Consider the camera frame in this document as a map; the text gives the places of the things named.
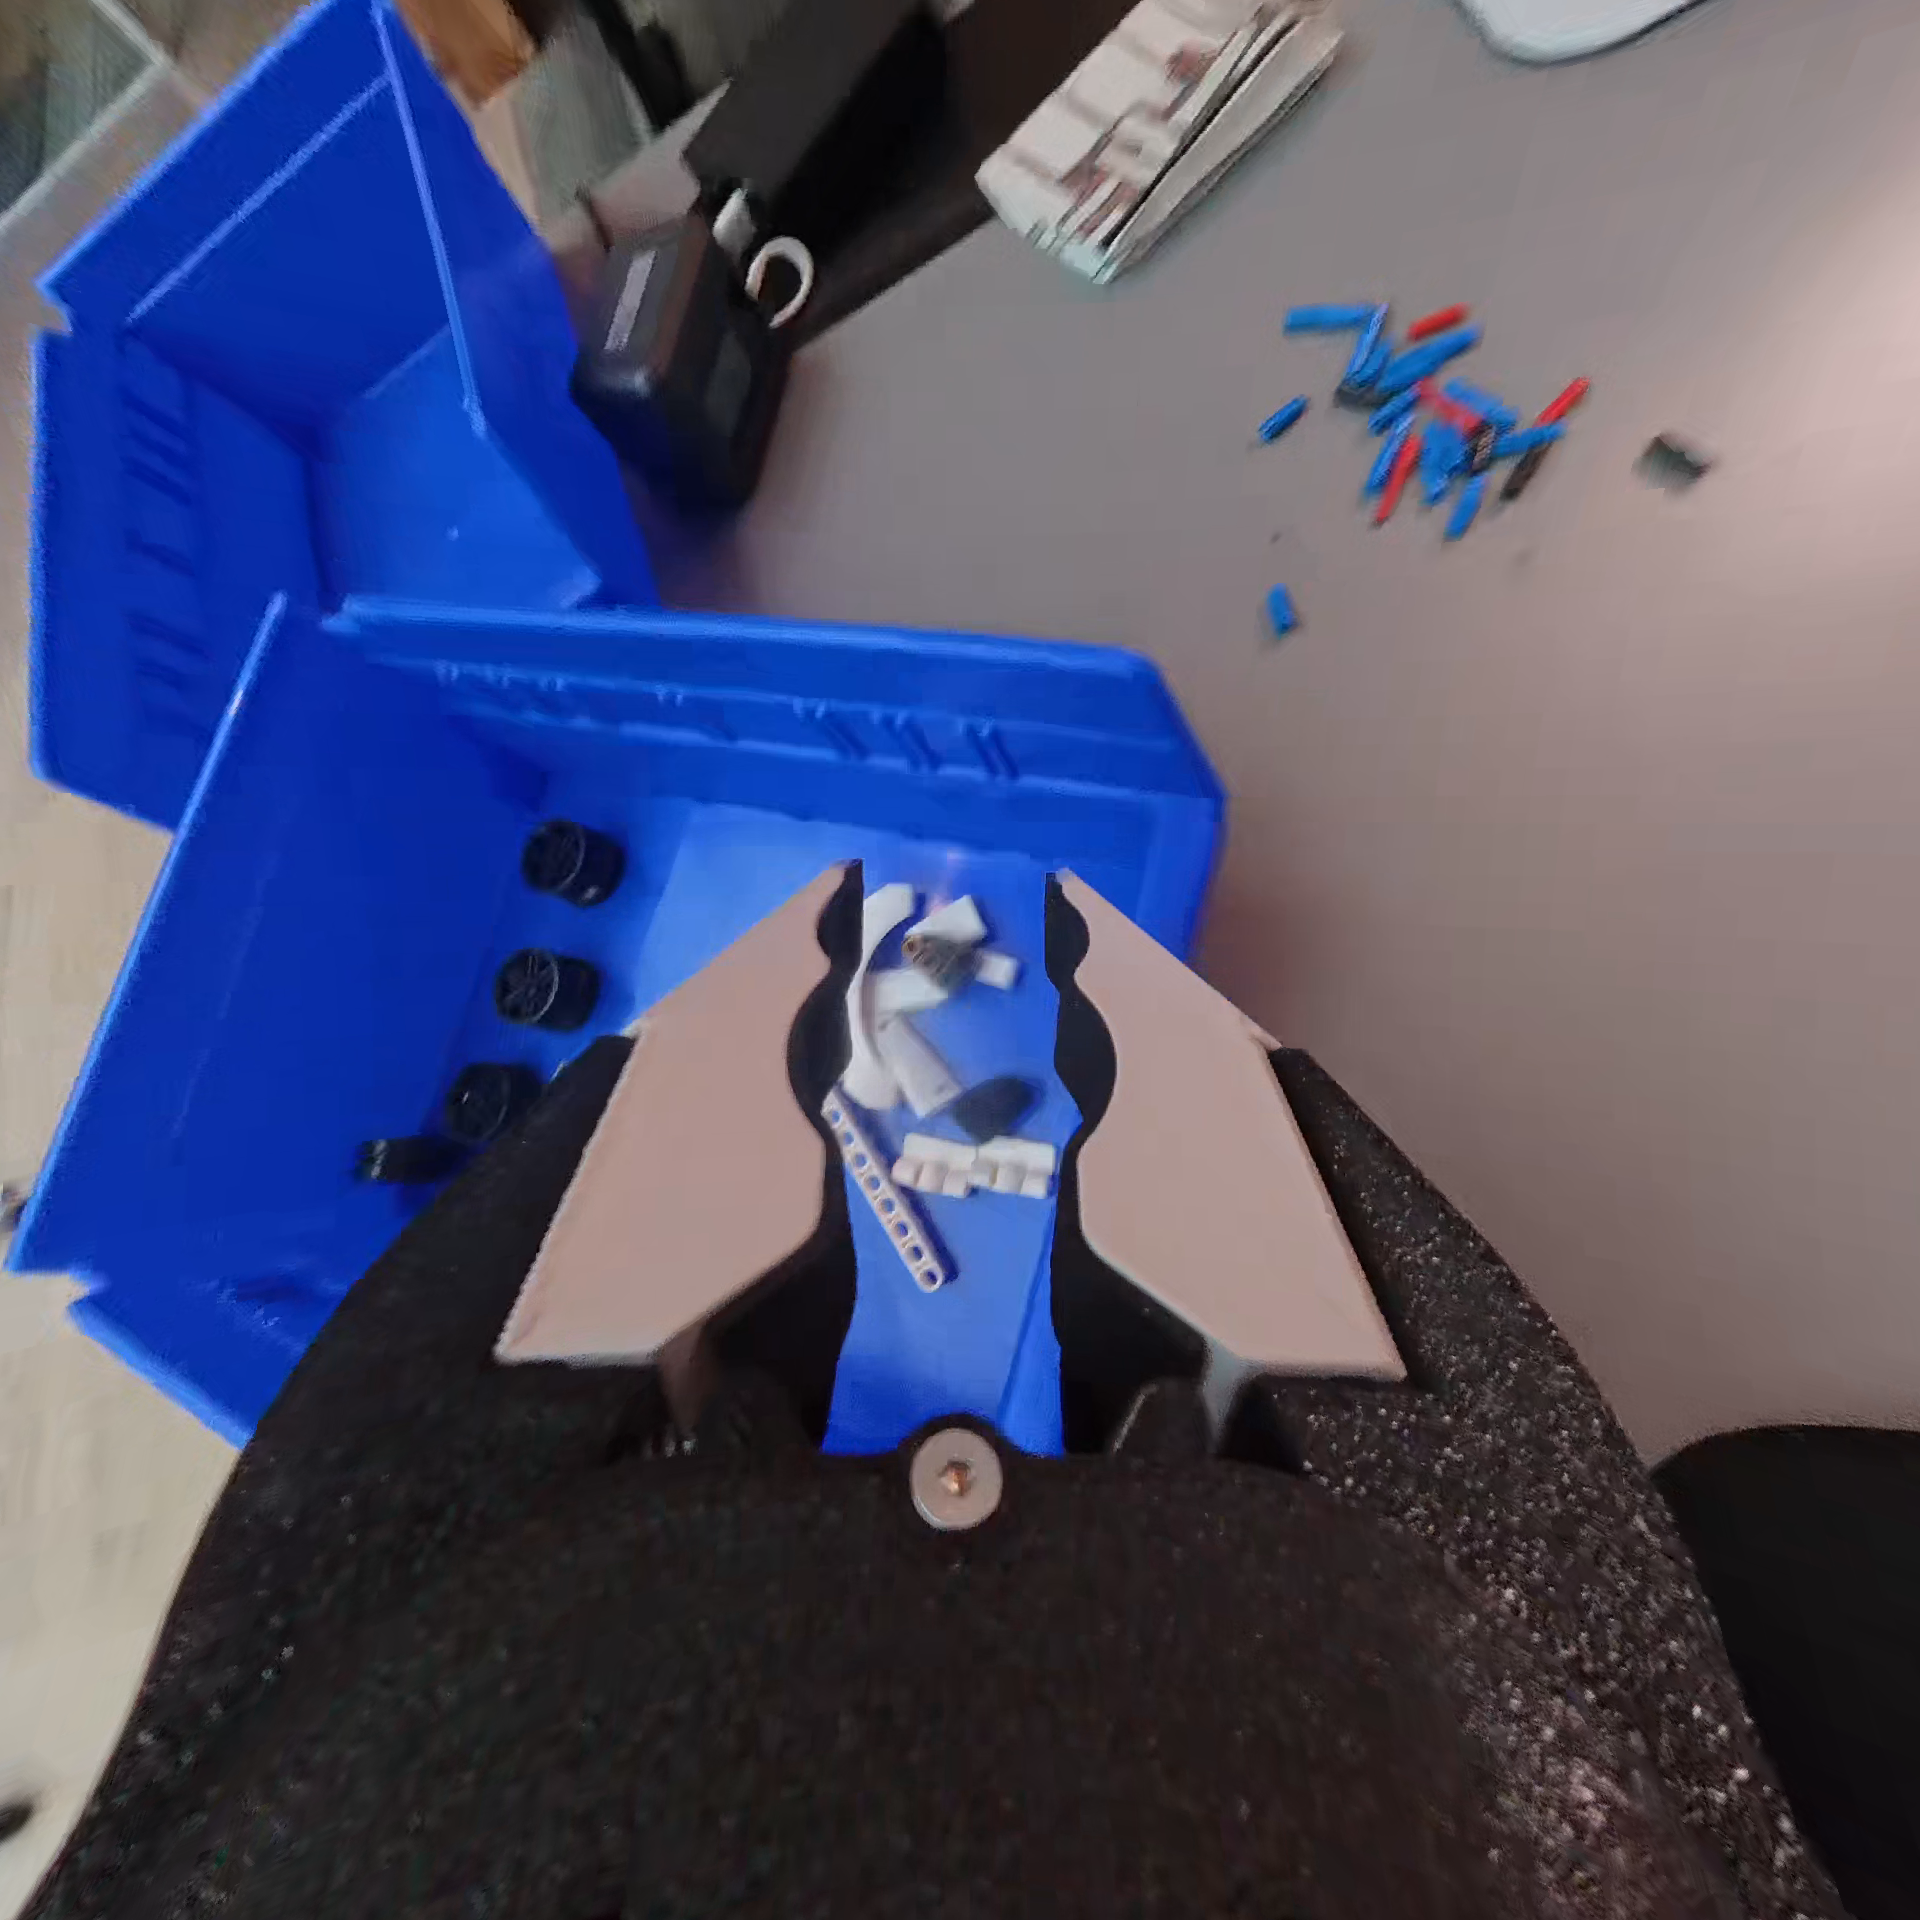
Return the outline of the folded paper booklet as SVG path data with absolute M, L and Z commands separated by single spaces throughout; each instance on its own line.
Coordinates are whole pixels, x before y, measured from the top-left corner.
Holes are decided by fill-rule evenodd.
M 1331 4 L 1141 1 L 977 169 L 991 214 L 1069 273 L 1138 264 L 1333 68 Z

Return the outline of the white wedge piece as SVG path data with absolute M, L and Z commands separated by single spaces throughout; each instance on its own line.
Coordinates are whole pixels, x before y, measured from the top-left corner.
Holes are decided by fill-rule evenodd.
M 875 1045 L 879 1064 L 895 1086 L 895 1102 L 916 1119 L 946 1110 L 962 1094 L 962 1082 L 943 1056 L 907 1017 L 879 1024 Z

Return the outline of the black wheel hub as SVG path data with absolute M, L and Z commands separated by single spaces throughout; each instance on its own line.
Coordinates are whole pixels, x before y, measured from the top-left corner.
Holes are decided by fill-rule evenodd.
M 518 853 L 527 888 L 580 909 L 606 904 L 627 868 L 627 849 L 614 836 L 567 817 L 539 823 Z
M 492 980 L 494 1010 L 502 1021 L 563 1036 L 587 1029 L 602 991 L 604 975 L 595 962 L 539 946 L 511 950 Z
M 502 1137 L 545 1090 L 539 1070 L 524 1063 L 471 1063 L 462 1066 L 442 1102 L 442 1129 L 462 1148 Z

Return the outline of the white holed beam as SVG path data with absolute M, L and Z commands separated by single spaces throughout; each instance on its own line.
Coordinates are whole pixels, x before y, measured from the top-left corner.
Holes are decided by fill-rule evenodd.
M 847 1180 L 869 1204 L 907 1278 L 922 1293 L 946 1289 L 956 1278 L 951 1256 L 911 1197 L 895 1185 L 882 1152 L 862 1124 L 857 1103 L 842 1082 L 831 1082 L 822 1097 L 822 1121 Z

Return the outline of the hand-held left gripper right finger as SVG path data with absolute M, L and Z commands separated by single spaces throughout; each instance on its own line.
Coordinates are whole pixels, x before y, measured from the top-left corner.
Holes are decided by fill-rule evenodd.
M 1084 1116 L 1050 1282 L 1069 1449 L 1103 1449 L 1158 1381 L 1211 1441 L 1260 1377 L 1406 1384 L 1281 1045 L 1069 870 L 1047 880 L 1047 973 Z

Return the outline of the blue bin with label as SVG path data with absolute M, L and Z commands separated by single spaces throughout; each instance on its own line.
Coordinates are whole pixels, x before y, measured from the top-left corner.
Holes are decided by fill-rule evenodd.
M 972 896 L 1021 975 L 932 1018 L 965 1073 L 1051 1076 L 1045 876 L 1178 954 L 1227 799 L 1161 671 L 1114 646 L 683 609 L 276 596 L 193 784 L 11 1241 L 77 1327 L 243 1446 L 430 1185 L 355 1148 L 442 1130 L 474 1063 L 557 1072 L 810 878 Z M 526 887 L 550 817 L 614 896 Z M 502 1021 L 516 949 L 604 975 L 586 1031 Z

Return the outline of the blue plastic bin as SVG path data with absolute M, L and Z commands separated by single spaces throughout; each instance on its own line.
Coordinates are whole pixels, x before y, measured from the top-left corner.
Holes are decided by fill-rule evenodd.
M 657 601 L 556 263 L 394 4 L 302 12 L 39 287 L 41 782 L 177 826 L 281 593 Z

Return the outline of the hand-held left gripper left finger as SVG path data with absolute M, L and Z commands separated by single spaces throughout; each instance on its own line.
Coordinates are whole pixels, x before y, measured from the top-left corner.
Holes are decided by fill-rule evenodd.
M 845 860 L 635 1017 L 499 1364 L 653 1366 L 683 1424 L 722 1374 L 758 1374 L 822 1445 L 854 1278 L 831 1247 L 844 1172 L 795 1031 L 822 993 L 834 1072 L 845 1024 L 822 922 L 842 904 L 859 908 Z

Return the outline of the white short beam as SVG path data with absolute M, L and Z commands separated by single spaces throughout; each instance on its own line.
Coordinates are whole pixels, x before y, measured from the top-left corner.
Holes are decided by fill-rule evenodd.
M 891 1167 L 893 1185 L 914 1193 L 969 1197 L 997 1193 L 1047 1200 L 1059 1169 L 1051 1143 L 997 1135 L 985 1143 L 909 1134 Z

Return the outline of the pile of coloured pins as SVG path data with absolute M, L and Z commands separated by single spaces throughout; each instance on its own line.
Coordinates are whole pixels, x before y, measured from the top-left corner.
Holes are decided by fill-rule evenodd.
M 1484 342 L 1466 302 L 1410 319 L 1385 300 L 1301 302 L 1282 312 L 1281 336 L 1343 345 L 1327 408 L 1349 415 L 1367 446 L 1356 486 L 1365 525 L 1421 511 L 1445 546 L 1524 498 L 1596 390 L 1594 375 L 1578 373 L 1518 404 L 1466 369 Z

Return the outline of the black device with green display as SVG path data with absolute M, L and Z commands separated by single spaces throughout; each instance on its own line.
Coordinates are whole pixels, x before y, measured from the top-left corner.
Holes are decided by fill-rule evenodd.
M 708 223 L 685 212 L 609 253 L 569 394 L 669 505 L 733 511 L 762 479 L 790 357 Z

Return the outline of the grey desk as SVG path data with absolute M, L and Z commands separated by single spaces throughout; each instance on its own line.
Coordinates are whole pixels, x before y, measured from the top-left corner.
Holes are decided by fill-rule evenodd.
M 1116 642 L 1229 790 L 1202 970 L 1471 1215 L 1646 1455 L 1915 1425 L 1915 4 L 1340 68 L 1092 287 L 987 223 L 805 348 L 690 607 Z M 1596 390 L 1445 546 L 1301 302 Z

